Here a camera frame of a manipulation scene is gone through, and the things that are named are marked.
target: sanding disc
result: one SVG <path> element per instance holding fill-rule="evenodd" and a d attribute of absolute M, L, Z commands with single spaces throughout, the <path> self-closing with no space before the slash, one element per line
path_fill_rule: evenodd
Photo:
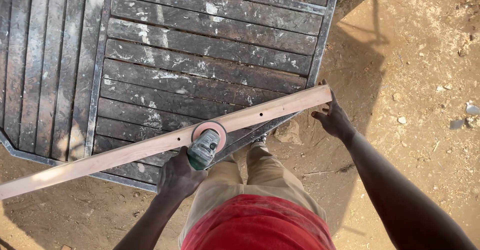
<path fill-rule="evenodd" d="M 215 132 L 218 133 L 220 136 L 220 142 L 217 145 L 216 152 L 218 153 L 221 151 L 224 147 L 225 144 L 227 143 L 227 131 L 225 130 L 225 127 L 223 125 L 219 124 L 218 122 L 215 121 L 203 121 L 191 133 L 191 141 L 193 142 L 195 139 L 200 137 L 200 135 L 203 133 L 203 131 L 207 129 L 212 129 Z"/>

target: sandy ground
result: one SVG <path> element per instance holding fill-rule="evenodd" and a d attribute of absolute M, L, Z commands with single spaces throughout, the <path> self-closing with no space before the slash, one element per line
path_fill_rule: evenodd
<path fill-rule="evenodd" d="M 469 42 L 478 11 L 479 0 L 347 0 L 337 8 L 321 78 L 357 129 L 480 247 L 480 127 L 448 129 L 466 116 L 465 102 L 480 106 L 480 45 Z M 270 150 L 326 210 L 339 250 L 393 249 L 345 147 L 310 112 L 295 118 L 302 145 L 269 137 Z M 1 181 L 44 168 L 0 148 Z M 0 249 L 111 249 L 152 198 L 82 178 L 4 200 Z M 157 249 L 177 249 L 191 203 L 182 203 Z"/>

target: green power tool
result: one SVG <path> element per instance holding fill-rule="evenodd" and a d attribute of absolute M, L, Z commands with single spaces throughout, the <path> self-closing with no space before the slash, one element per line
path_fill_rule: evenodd
<path fill-rule="evenodd" d="M 191 145 L 187 150 L 188 161 L 196 169 L 207 169 L 215 154 L 227 142 L 227 131 L 216 121 L 201 122 L 191 133 Z"/>

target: person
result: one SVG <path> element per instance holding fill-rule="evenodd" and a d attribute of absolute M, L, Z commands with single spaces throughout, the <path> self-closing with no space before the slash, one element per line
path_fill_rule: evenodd
<path fill-rule="evenodd" d="M 476 249 L 439 206 L 378 153 L 332 101 L 312 116 L 348 149 L 375 210 L 397 249 Z M 182 250 L 334 250 L 326 213 L 265 140 L 247 154 L 244 185 L 232 157 L 207 173 L 194 170 L 186 147 L 160 170 L 157 196 L 115 250 L 153 249 L 180 203 L 198 188 L 179 237 Z"/>

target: shoe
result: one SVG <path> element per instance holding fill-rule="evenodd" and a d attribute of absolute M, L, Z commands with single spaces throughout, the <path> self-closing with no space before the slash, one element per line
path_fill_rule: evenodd
<path fill-rule="evenodd" d="M 258 143 L 258 142 L 265 143 L 267 141 L 267 136 L 268 136 L 268 132 L 256 138 L 255 140 L 253 140 L 253 143 Z"/>

